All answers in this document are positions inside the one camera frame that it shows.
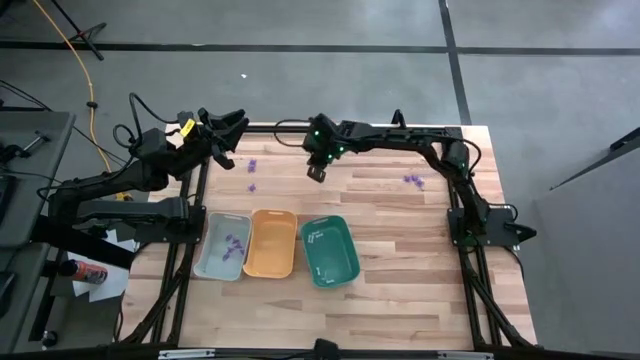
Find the plastic bin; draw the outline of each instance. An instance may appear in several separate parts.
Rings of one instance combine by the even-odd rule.
[[[320,288],[344,285],[360,274],[360,262],[347,222],[327,216],[300,228],[313,284]]]
[[[293,271],[296,216],[282,210],[258,210],[252,220],[253,232],[244,272],[255,277],[287,277]]]
[[[193,267],[196,276],[235,281],[242,274],[247,256],[251,219],[233,214],[209,214],[209,230]]]

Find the spray can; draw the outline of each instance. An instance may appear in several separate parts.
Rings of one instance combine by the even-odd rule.
[[[74,281],[99,285],[107,280],[108,271],[100,265],[87,264],[84,261],[78,260],[67,260],[60,264],[58,274],[70,276],[71,280]]]

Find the teal plastic bin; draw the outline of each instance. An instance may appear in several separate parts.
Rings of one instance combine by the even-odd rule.
[[[313,284],[335,288],[360,274],[358,254],[347,222],[340,216],[327,216],[300,228]]]

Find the yellow tape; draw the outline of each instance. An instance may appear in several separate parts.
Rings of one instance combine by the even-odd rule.
[[[193,119],[187,120],[187,123],[184,124],[184,127],[182,128],[182,130],[180,130],[180,135],[182,135],[182,137],[186,137],[187,135],[189,135],[189,133],[191,132],[191,129],[193,129],[193,126],[195,124],[196,122]]]

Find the orange plastic bin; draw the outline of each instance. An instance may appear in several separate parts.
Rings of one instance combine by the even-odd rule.
[[[249,276],[282,279],[293,271],[298,219],[283,210],[253,213],[253,229],[244,272]]]

